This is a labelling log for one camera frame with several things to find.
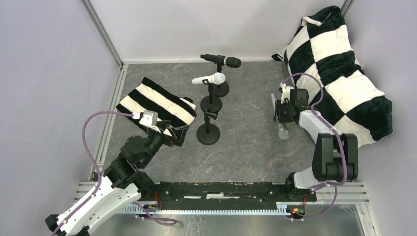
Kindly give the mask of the black mic stand ring holder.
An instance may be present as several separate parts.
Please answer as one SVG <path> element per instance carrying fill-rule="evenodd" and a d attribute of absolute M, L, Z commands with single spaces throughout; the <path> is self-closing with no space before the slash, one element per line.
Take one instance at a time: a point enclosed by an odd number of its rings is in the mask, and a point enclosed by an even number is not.
<path fill-rule="evenodd" d="M 222 101 L 213 95 L 213 84 L 208 80 L 203 80 L 203 84 L 208 86 L 208 96 L 204 97 L 200 102 L 200 108 L 203 112 L 214 110 L 219 112 L 222 109 Z"/>

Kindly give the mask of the black mic stand with clip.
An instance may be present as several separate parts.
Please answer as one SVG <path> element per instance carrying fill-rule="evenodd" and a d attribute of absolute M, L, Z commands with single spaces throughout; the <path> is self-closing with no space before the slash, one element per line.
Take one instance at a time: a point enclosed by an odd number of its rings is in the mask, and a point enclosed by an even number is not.
<path fill-rule="evenodd" d="M 213 95 L 217 97 L 224 97 L 229 93 L 229 84 L 224 82 L 220 85 L 213 87 Z"/>

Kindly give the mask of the white tube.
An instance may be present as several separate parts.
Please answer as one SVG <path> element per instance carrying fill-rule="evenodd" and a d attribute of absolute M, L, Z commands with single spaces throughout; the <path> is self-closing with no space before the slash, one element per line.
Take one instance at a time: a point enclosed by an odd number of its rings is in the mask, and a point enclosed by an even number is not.
<path fill-rule="evenodd" d="M 191 83 L 194 85 L 220 85 L 226 81 L 226 76 L 221 72 L 216 72 L 209 76 L 203 76 L 192 79 Z"/>

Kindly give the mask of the black handheld microphone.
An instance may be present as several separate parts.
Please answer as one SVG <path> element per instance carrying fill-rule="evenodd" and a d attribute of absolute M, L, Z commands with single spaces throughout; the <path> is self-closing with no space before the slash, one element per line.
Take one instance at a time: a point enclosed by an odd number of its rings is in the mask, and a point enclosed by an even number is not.
<path fill-rule="evenodd" d="M 241 66 L 241 60 L 236 57 L 226 57 L 221 55 L 212 55 L 212 54 L 201 54 L 201 59 L 205 61 L 213 62 L 216 65 L 228 66 L 231 68 L 239 68 Z"/>

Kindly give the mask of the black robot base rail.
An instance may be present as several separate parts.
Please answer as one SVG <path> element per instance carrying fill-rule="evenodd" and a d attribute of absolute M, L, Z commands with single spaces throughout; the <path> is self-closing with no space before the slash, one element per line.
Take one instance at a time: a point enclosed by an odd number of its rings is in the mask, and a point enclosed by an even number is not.
<path fill-rule="evenodd" d="M 280 182 L 160 182 L 142 202 L 162 210 L 273 210 L 277 203 L 315 202 L 316 194 Z"/>

